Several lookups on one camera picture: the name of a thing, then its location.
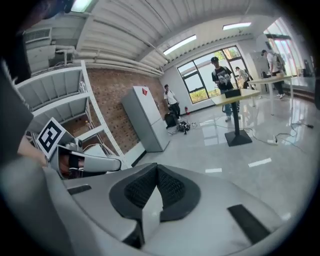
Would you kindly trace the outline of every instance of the cap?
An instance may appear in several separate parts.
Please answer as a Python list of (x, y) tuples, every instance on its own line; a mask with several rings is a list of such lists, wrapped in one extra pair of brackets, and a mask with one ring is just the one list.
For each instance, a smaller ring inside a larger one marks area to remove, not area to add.
[(213, 58), (211, 59), (211, 62), (218, 62), (218, 61), (219, 61), (218, 57), (213, 57)]

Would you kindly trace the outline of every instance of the black rubber pad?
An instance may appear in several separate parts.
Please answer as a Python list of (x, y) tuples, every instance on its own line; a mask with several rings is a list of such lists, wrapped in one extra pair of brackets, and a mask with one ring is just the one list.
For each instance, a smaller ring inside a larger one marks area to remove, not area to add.
[(252, 244), (270, 235), (270, 231), (242, 204), (227, 209)]

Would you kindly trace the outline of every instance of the brick wall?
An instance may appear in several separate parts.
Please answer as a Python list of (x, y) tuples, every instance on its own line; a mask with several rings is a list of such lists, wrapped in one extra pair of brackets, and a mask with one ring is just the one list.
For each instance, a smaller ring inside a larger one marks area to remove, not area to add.
[[(159, 111), (163, 118), (168, 108), (164, 104), (162, 85), (156, 77), (128, 71), (89, 68), (87, 72), (95, 99), (104, 120), (115, 141), (125, 154), (139, 142), (139, 138), (121, 104), (122, 97), (125, 96), (133, 86), (147, 86), (154, 100), (158, 103)], [(98, 126), (98, 118), (92, 116), (92, 119), (95, 126)], [(64, 127), (72, 134), (82, 134), (82, 131), (86, 130), (85, 120), (86, 118), (84, 116), (81, 120), (72, 120), (66, 123)], [(107, 137), (103, 136), (103, 141), (115, 152)]]

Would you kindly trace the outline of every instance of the black strap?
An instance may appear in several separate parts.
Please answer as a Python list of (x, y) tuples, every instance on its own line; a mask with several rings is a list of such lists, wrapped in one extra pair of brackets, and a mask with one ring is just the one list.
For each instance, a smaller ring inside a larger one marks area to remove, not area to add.
[(74, 154), (69, 154), (69, 168), (79, 168), (79, 157)]

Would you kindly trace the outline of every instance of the white ceiling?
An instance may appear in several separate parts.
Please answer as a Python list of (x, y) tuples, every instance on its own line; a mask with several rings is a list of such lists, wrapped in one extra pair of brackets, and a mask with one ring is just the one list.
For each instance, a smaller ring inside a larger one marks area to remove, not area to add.
[[(113, 68), (120, 64), (108, 58), (122, 57), (120, 62), (131, 60), (130, 65), (139, 67), (140, 73), (151, 67), (159, 70), (179, 56), (220, 39), (260, 35), (279, 16), (269, 0), (96, 0), (90, 9), (43, 20), (35, 27), (52, 26), (52, 40), (75, 46), (81, 53), (78, 59)], [(252, 25), (240, 32), (222, 30), (223, 25), (238, 22)], [(195, 41), (167, 56), (162, 53), (192, 35), (197, 36)]]

